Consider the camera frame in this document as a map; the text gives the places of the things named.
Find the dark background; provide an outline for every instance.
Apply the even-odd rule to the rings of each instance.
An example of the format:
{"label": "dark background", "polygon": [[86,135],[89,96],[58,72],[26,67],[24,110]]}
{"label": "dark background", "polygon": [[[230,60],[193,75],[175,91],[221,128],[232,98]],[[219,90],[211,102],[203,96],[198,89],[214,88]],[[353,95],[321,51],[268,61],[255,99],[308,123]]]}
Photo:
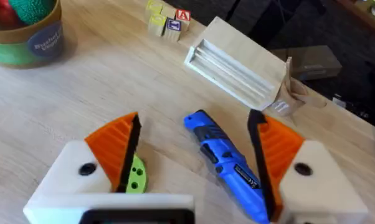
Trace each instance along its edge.
{"label": "dark background", "polygon": [[204,25],[219,16],[266,49],[327,45],[343,66],[339,75],[304,83],[329,99],[338,94],[347,102],[347,110],[375,125],[375,31],[338,2],[165,1],[190,10]]}

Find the basket label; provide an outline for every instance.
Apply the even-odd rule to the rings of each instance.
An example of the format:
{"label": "basket label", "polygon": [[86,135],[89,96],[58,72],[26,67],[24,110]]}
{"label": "basket label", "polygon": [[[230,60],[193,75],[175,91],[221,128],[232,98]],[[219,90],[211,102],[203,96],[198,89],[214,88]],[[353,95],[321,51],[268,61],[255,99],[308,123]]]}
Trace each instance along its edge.
{"label": "basket label", "polygon": [[29,50],[38,57],[51,58],[63,50],[63,30],[60,21],[35,33],[27,42]]}

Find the blue handheld tool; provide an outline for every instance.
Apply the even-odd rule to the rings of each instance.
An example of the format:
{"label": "blue handheld tool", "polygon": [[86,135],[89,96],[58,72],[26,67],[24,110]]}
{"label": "blue handheld tool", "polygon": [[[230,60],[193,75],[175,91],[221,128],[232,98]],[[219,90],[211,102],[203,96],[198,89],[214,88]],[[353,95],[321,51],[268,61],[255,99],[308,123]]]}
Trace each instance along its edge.
{"label": "blue handheld tool", "polygon": [[200,150],[215,165],[244,210],[254,221],[269,223],[260,182],[226,133],[204,110],[185,117],[184,125],[196,135]]}

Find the orange plastic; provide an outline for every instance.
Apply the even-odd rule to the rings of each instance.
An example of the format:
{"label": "orange plastic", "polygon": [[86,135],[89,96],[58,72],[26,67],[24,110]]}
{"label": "orange plastic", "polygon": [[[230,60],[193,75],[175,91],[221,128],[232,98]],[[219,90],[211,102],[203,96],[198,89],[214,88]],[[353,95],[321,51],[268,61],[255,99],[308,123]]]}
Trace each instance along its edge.
{"label": "orange plastic", "polygon": [[112,191],[115,191],[120,184],[132,120],[137,114],[134,112],[115,119],[85,138],[112,183]]}
{"label": "orange plastic", "polygon": [[275,197],[275,212],[272,220],[277,220],[282,212],[283,204],[279,194],[279,184],[292,163],[304,139],[281,122],[265,115],[267,123],[259,124],[263,156],[268,176]]}

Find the green toy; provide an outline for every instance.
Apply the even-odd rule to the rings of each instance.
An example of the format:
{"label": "green toy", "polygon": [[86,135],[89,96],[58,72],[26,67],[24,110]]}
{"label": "green toy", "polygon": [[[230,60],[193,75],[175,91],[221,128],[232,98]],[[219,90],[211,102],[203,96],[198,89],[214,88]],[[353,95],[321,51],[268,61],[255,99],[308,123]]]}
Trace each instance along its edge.
{"label": "green toy", "polygon": [[9,0],[21,21],[33,25],[52,12],[56,0]]}
{"label": "green toy", "polygon": [[127,194],[142,194],[146,190],[147,175],[145,165],[138,156],[133,155],[133,161],[130,171],[130,178],[126,186]]}

